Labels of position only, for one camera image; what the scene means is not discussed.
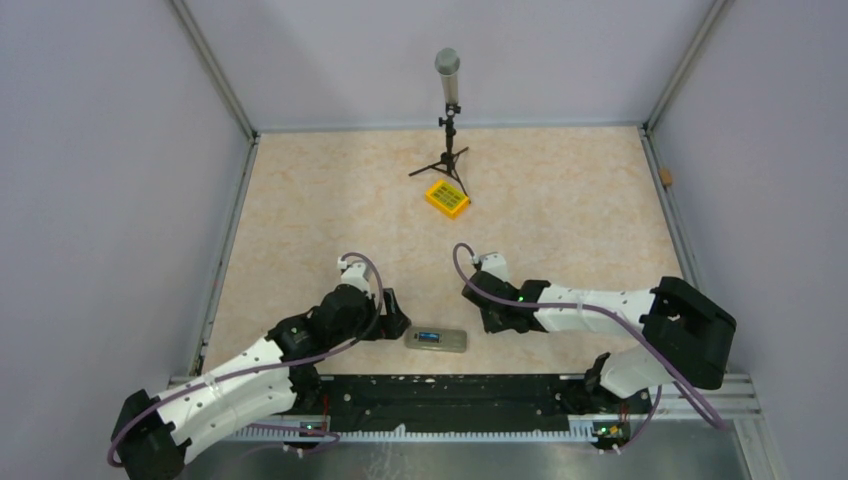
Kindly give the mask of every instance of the marble-patterned mat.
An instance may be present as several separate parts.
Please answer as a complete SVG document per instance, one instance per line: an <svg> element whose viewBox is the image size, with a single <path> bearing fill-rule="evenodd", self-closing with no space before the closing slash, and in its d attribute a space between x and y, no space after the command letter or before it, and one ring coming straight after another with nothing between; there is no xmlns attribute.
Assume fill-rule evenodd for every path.
<svg viewBox="0 0 848 480"><path fill-rule="evenodd" d="M451 248L503 253L516 285L621 290L680 275L636 128L460 129L456 149L465 146L472 204L450 220L424 200L442 176L407 176L438 158L440 130L263 135L205 368L320 302L351 250L374 260L413 323L468 331L468 351L363 342L320 372L582 372L632 345L580 332L487 335L460 296Z"/></svg>

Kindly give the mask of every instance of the tripod stand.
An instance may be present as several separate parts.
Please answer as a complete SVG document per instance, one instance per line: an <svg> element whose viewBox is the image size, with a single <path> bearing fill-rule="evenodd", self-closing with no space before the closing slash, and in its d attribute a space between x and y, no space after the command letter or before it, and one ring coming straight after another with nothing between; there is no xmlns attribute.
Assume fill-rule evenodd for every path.
<svg viewBox="0 0 848 480"><path fill-rule="evenodd" d="M459 172L456 171L456 162L459 161L460 155L468 151L468 147L465 147L456 153L453 153L452 151L453 137L456 135L456 130L453 128L453 117L454 115L459 114L460 110L461 107L459 105L445 105L445 116L447 119L439 117L439 126L445 127L445 151L442 152L438 162L419 168L418 170L410 173L409 176L413 177L427 170L435 170L437 172L444 173L459 183L459 187L462 188L462 193L464 193L467 197L468 192L465 191L465 185L462 184L462 179L459 178Z"/></svg>

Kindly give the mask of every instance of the purple cable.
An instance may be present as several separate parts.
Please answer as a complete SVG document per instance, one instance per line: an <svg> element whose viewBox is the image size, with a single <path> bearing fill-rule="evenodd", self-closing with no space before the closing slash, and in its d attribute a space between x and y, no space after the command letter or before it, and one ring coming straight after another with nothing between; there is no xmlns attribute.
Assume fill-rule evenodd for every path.
<svg viewBox="0 0 848 480"><path fill-rule="evenodd" d="M312 434L312 435L317 434L317 435L321 435L321 436L324 436L324 437L332 437L333 438L333 440L331 440L329 442L322 443L322 444L320 444L316 447L313 447L311 449L308 449L308 450L303 450L304 456L314 455L316 453L321 453L322 451L336 445L342 439L341 435L339 435L338 433L330 432L330 431L327 431L327 430L316 430L316 429L300 428L300 427L287 427L287 426L284 426L284 425L265 425L265 424L262 424L262 423L251 423L249 426L254 427L254 428L267 428L269 430L277 430L279 432L309 433L309 434ZM238 463L240 463L245 458L253 455L254 453L261 452L262 450L270 450L272 448L280 448L280 449L288 450L292 453L297 453L297 451L298 451L297 448L289 447L288 449L286 449L286 446L287 445L284 444L284 443L279 443L279 444L275 443L275 444L271 444L271 445L259 445L258 447L253 447L250 450L239 455L238 458L233 460L232 463L230 463L227 466L227 468L232 468L233 466L237 465ZM222 475L225 471L226 471L226 469L222 469L220 472L218 472L218 474L216 474L212 478L213 479L218 478L218 475Z"/></svg>
<svg viewBox="0 0 848 480"><path fill-rule="evenodd" d="M469 280L465 273L463 273L462 268L459 266L458 253L460 248L464 248L471 255L472 258L474 257L474 250L467 243L460 242L454 245L453 266L454 268L456 268L456 273L459 274L459 277L462 278L462 281L465 282L468 288L474 290L476 294L480 295L481 297L487 300L500 303L501 305L519 308L569 308L575 310L581 308L581 306L577 305L576 303L515 302L512 300L504 300L502 298L498 298L494 295L486 293L480 287L471 283L471 280ZM657 349L654 348L653 345L648 343L648 341L645 340L645 337L642 336L642 334L638 330L636 330L633 325L630 325L627 320L621 318L615 312L607 310L603 307L599 307L597 305L590 305L584 303L582 305L582 308L583 310L589 310L591 312L597 312L601 315L607 316L619 325L621 325L622 328L627 331L627 333L633 336L633 338L635 338L643 347L645 347L645 349L647 349L651 353L651 355L653 355L657 359L657 361L659 361L662 366L665 367L666 370L668 370L668 373L671 374L672 377L674 377L674 384L680 390L680 393L683 395L684 398L686 398L686 400L689 401L689 403L692 405L692 408L694 408L695 411L698 412L698 414L701 415L701 417L703 417L703 419L707 423L709 423L713 426L713 428L716 428L718 430L725 430L727 428L727 424L724 423L724 420L721 418L721 415L719 415L716 409L713 408L712 405L710 405L710 402L708 402L707 399L704 398L704 396L701 395L700 392L695 390L695 387L693 387L692 384L689 383L689 381L686 380L686 378L680 372L678 372L676 368L674 368L674 365L672 365L671 362L669 362L659 351L657 351Z"/></svg>
<svg viewBox="0 0 848 480"><path fill-rule="evenodd" d="M368 266L368 268L370 268L371 271L374 272L374 280L377 282L377 298L378 298L378 300L377 300L377 311L374 314L375 315L374 321L376 321L377 317L379 317L379 315L380 315L380 312L383 310L383 279L380 277L380 272L377 271L377 267L374 266L374 262L372 262L368 257L366 257L365 255L363 255L361 253L348 252L348 253L345 253L344 255L342 255L342 260L347 260L350 257L355 257L355 258L362 260L363 262L365 262L365 264ZM242 377L244 375L250 375L252 373L264 372L266 370L275 370L277 368L286 368L286 367L296 367L298 365L305 365L307 363L319 362L321 360L324 360L325 358L332 357L333 355L338 355L338 354L344 352L345 350L349 349L350 347L356 345L357 343L359 343L359 339L355 338L355 339L351 340L349 343L347 343L346 345L343 345L343 346L341 346L341 347L339 347L335 350L330 350L327 353L322 353L321 355L315 355L315 356L312 356L312 357L301 358L299 360L292 360L292 361L289 361L289 362L273 363L273 364L269 364L269 365L260 365L258 367L250 367L250 368L245 368L245 369L242 369L242 370L236 370L235 372L230 372L230 373L227 373L225 375L221 375L220 377L215 377L215 382L221 383L221 382L225 382L227 380L230 380L230 379L233 379L233 378L236 378L236 377ZM110 466L115 467L115 468L123 467L124 466L123 463L115 461L115 450L118 449L118 445L121 444L121 442L124 440L124 437L127 436L127 433L129 433L129 431L132 430L133 427L138 425L139 422L141 422L144 418L146 418L148 415L155 412L156 410L162 408L163 406L173 402L174 400L176 400L176 399L178 399L178 398L180 398L180 397L182 397L186 394L196 392L196 391L198 391L202 388L206 388L206 387L207 387L206 383L200 382L197 385L192 385L191 387L180 390L179 392L176 392L176 393L174 393L174 394L172 394L168 397L165 397L162 400L160 400L160 401L154 403L153 405L147 407L147 409L145 409L143 412L141 412L138 416L136 416L135 418L133 418L132 420L127 422L127 424L124 425L124 427L118 432L118 434L115 435L115 439L112 440L112 443L109 445L109 450L106 453L106 462Z"/></svg>

